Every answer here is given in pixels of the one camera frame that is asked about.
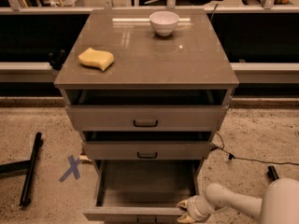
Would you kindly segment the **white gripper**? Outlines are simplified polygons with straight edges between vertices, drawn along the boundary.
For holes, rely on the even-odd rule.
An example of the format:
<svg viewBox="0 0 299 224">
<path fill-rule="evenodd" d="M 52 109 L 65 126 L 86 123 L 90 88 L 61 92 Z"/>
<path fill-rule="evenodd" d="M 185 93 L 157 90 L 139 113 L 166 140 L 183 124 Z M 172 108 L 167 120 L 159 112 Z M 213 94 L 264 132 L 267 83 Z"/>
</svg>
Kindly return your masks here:
<svg viewBox="0 0 299 224">
<path fill-rule="evenodd" d="M 177 204 L 177 208 L 187 210 L 187 213 L 177 219 L 179 224 L 193 224 L 215 211 L 215 206 L 207 200 L 205 195 L 196 195 L 188 200 L 182 200 Z"/>
</svg>

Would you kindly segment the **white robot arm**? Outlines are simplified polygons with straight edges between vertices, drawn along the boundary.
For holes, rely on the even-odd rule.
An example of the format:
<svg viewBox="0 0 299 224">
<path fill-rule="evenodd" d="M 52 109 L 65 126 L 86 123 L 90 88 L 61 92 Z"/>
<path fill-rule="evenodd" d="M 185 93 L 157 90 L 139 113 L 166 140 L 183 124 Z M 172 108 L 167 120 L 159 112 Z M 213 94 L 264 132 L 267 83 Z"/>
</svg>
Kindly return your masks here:
<svg viewBox="0 0 299 224">
<path fill-rule="evenodd" d="M 195 223 L 211 214 L 232 208 L 259 224 L 299 224 L 299 182 L 290 178 L 273 181 L 262 198 L 232 192 L 211 183 L 202 195 L 178 203 L 184 213 L 179 223 Z"/>
</svg>

